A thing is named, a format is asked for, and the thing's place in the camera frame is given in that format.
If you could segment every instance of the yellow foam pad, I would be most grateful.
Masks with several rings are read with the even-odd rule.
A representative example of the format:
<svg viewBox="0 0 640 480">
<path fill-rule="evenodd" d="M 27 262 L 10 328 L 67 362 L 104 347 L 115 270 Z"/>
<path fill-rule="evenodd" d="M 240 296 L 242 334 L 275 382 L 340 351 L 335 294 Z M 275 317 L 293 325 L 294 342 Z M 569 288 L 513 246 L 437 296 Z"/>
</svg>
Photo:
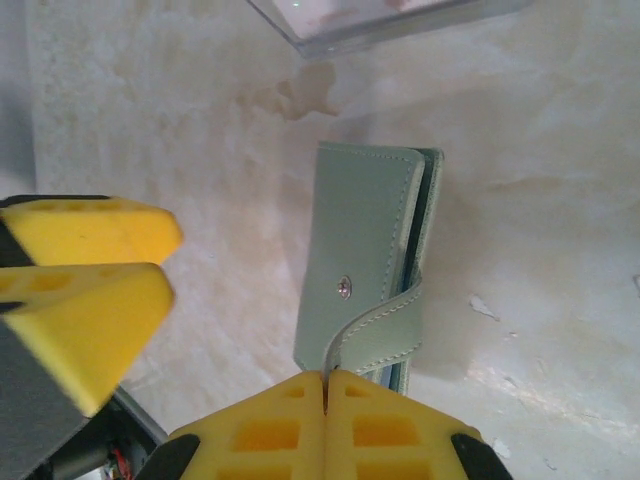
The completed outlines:
<svg viewBox="0 0 640 480">
<path fill-rule="evenodd" d="M 42 266 L 160 264 L 183 240 L 171 212 L 117 197 L 35 200 L 0 214 L 23 250 Z"/>
<path fill-rule="evenodd" d="M 154 264 L 0 269 L 0 303 L 23 303 L 3 320 L 86 416 L 109 399 L 173 298 Z"/>
<path fill-rule="evenodd" d="M 451 443 L 464 423 L 346 371 L 329 382 L 325 479 L 467 480 Z"/>
<path fill-rule="evenodd" d="M 200 438 L 181 480 L 320 480 L 324 422 L 320 374 L 306 372 L 170 438 Z"/>
</svg>

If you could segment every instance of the leather wallet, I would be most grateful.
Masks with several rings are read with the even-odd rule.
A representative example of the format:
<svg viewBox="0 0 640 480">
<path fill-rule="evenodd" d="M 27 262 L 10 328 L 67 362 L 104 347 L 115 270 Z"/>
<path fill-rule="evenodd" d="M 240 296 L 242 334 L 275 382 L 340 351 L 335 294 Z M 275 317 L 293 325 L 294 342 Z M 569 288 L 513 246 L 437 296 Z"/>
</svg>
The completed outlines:
<svg viewBox="0 0 640 480">
<path fill-rule="evenodd" d="M 406 392 L 442 161 L 436 149 L 320 145 L 294 348 L 303 370 L 339 367 Z"/>
</svg>

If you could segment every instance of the marble surface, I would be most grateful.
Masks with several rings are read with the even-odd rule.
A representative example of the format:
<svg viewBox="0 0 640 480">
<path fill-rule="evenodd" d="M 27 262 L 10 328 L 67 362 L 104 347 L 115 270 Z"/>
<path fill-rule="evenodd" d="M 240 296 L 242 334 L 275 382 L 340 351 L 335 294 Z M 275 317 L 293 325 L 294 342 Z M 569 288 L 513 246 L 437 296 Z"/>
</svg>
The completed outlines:
<svg viewBox="0 0 640 480">
<path fill-rule="evenodd" d="M 168 430 L 296 373 L 316 142 L 447 154 L 411 396 L 518 479 L 640 469 L 640 9 L 305 64 L 237 0 L 30 0 L 41 192 L 173 210 L 178 304 L 125 386 Z"/>
<path fill-rule="evenodd" d="M 27 26 L 23 2 L 0 0 L 0 195 L 33 192 Z"/>
</svg>

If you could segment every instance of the clear plastic box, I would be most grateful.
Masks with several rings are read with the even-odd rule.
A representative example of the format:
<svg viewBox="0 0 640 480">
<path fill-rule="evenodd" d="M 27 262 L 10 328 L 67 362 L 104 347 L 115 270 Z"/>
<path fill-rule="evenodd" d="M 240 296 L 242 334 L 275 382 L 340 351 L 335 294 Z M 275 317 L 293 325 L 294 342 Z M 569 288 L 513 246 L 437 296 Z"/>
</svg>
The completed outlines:
<svg viewBox="0 0 640 480">
<path fill-rule="evenodd" d="M 517 11 L 533 0 L 247 0 L 305 58 Z"/>
</svg>

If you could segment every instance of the stitching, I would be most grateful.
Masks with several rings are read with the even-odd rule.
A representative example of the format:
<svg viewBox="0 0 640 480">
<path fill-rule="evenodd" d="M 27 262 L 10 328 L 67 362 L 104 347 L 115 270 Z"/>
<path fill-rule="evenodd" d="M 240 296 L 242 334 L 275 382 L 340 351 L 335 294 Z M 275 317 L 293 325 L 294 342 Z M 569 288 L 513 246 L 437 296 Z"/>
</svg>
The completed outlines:
<svg viewBox="0 0 640 480">
<path fill-rule="evenodd" d="M 396 355 L 391 355 L 390 357 L 386 357 L 386 358 L 382 358 L 380 360 L 376 360 L 375 362 L 368 363 L 364 367 L 361 367 L 361 368 L 357 369 L 356 373 L 363 373 L 368 368 L 375 367 L 376 365 L 380 365 L 382 363 L 386 363 L 386 362 L 389 362 L 391 360 L 396 360 L 398 358 L 404 357 L 405 355 L 409 355 L 410 353 L 412 353 L 412 352 L 416 351 L 417 349 L 419 349 L 421 346 L 422 346 L 422 341 L 419 341 L 413 347 L 411 347 L 409 350 L 406 350 L 406 351 L 404 351 L 402 353 L 398 353 Z"/>
<path fill-rule="evenodd" d="M 355 329 L 353 329 L 351 332 L 349 332 L 340 342 L 340 345 L 338 346 L 338 350 L 340 350 L 342 348 L 342 346 L 356 333 L 358 333 L 360 330 L 362 330 L 364 327 L 366 327 L 367 325 L 371 325 L 373 322 L 376 322 L 378 320 L 380 320 L 381 318 L 387 317 L 389 315 L 391 315 L 392 313 L 397 312 L 398 310 L 402 310 L 405 307 L 408 307 L 409 305 L 411 305 L 413 302 L 415 302 L 420 295 L 422 295 L 422 289 L 420 289 L 418 291 L 418 293 L 416 293 L 413 297 L 409 298 L 408 300 L 406 300 L 405 302 L 401 303 L 400 305 L 396 305 L 393 308 L 390 308 L 389 310 L 379 313 L 378 315 L 375 315 L 371 318 L 368 318 L 367 320 L 365 320 L 364 322 L 360 323 Z"/>
<path fill-rule="evenodd" d="M 403 303 L 396 305 L 393 308 L 390 308 L 389 310 L 379 313 L 378 315 L 375 315 L 373 317 L 370 317 L 366 320 L 364 320 L 363 322 L 361 322 L 360 324 L 358 324 L 358 326 L 352 330 L 351 332 L 349 332 L 340 342 L 340 345 L 338 345 L 338 348 L 335 349 L 335 351 L 333 352 L 333 354 L 331 355 L 331 359 L 332 361 L 335 361 L 336 357 L 338 356 L 338 354 L 340 353 L 340 350 L 342 350 L 342 347 L 344 347 L 345 343 L 347 343 L 349 341 L 349 339 L 355 335 L 358 331 L 362 330 L 364 327 L 371 325 L 373 322 L 376 322 L 378 320 L 380 320 L 381 318 L 387 317 L 389 315 L 391 315 L 392 313 L 397 312 L 398 310 L 402 310 L 405 307 L 408 307 L 409 305 L 411 305 L 413 302 L 415 302 L 418 298 L 420 298 L 420 296 L 422 295 L 422 288 L 420 288 L 420 290 L 413 295 L 411 298 L 407 299 L 406 301 L 404 301 Z M 411 350 L 409 350 L 408 352 L 403 352 L 400 353 L 400 357 L 407 355 L 409 353 L 411 353 L 413 350 L 416 350 L 417 348 L 420 347 L 420 345 L 422 344 L 422 341 L 420 341 L 418 343 L 418 345 L 416 345 L 415 347 L 413 347 Z M 387 361 L 387 359 L 383 359 L 383 360 L 378 360 L 378 362 L 383 363 Z M 368 368 L 372 366 L 371 364 L 369 365 L 365 365 L 364 367 L 359 368 L 357 371 L 360 371 L 364 368 Z"/>
<path fill-rule="evenodd" d="M 387 258 L 387 269 L 384 273 L 384 282 L 382 283 L 382 292 L 380 293 L 380 301 L 384 301 L 384 293 L 387 288 L 387 282 L 389 281 L 389 273 L 391 272 L 391 259 L 393 258 L 393 248 L 396 243 L 396 237 L 398 235 L 398 225 L 400 224 L 400 216 L 402 215 L 402 205 L 404 204 L 404 199 L 407 194 L 407 186 L 409 185 L 409 178 L 411 177 L 411 167 L 413 166 L 413 162 L 407 160 L 404 157 L 396 157 L 393 155 L 379 155 L 375 153 L 366 153 L 359 150 L 343 150 L 340 148 L 331 148 L 331 147 L 321 147 L 321 150 L 326 150 L 329 152 L 338 152 L 338 153 L 348 153 L 352 155 L 360 155 L 364 157 L 375 157 L 375 158 L 387 158 L 389 160 L 402 160 L 403 162 L 408 163 L 410 166 L 407 168 L 407 175 L 404 178 L 404 185 L 402 186 L 402 193 L 400 195 L 400 201 L 398 203 L 398 213 L 396 215 L 395 225 L 393 226 L 393 233 L 391 235 L 391 245 L 389 247 L 389 257 Z"/>
</svg>

